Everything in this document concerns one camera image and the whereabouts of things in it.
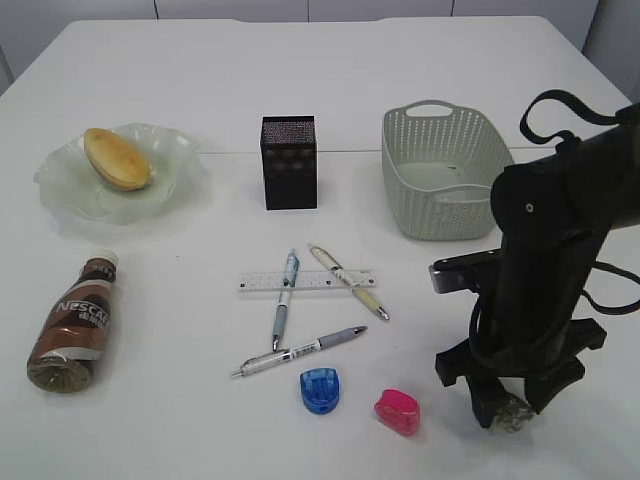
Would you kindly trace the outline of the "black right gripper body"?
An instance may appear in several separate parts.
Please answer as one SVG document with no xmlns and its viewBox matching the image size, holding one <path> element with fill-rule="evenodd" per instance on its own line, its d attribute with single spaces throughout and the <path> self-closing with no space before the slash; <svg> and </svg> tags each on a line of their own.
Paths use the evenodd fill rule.
<svg viewBox="0 0 640 480">
<path fill-rule="evenodd" d="M 459 377 L 547 377 L 575 360 L 585 349 L 603 347 L 607 332 L 594 319 L 572 320 L 556 340 L 535 344 L 501 344 L 479 333 L 436 355 L 435 370 L 448 387 Z"/>
</svg>

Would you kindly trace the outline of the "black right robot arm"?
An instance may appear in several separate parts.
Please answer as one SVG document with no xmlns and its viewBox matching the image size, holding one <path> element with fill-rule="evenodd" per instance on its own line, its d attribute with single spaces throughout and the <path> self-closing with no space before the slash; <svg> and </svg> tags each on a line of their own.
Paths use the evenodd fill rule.
<svg viewBox="0 0 640 480">
<path fill-rule="evenodd" d="M 466 380 L 483 427 L 512 401 L 504 378 L 522 379 L 528 408 L 540 413 L 583 378 L 580 353 L 606 339 L 574 310 L 590 273 L 603 268 L 598 255 L 610 231 L 639 221 L 639 108 L 578 114 L 604 132 L 587 140 L 561 132 L 553 155 L 509 166 L 495 180 L 500 247 L 430 267 L 436 292 L 477 297 L 467 338 L 439 353 L 435 369 L 444 386 Z"/>
</svg>

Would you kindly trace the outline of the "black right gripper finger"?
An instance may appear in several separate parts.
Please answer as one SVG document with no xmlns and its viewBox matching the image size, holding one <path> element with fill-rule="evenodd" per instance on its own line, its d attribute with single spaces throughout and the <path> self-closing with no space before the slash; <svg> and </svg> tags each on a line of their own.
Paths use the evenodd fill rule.
<svg viewBox="0 0 640 480">
<path fill-rule="evenodd" d="M 484 429 L 488 429 L 498 412 L 507 405 L 510 396 L 498 377 L 466 377 L 472 411 Z"/>
<path fill-rule="evenodd" d="M 526 378 L 524 393 L 536 414 L 540 414 L 565 388 L 583 379 L 584 369 L 561 369 L 545 377 Z"/>
</svg>

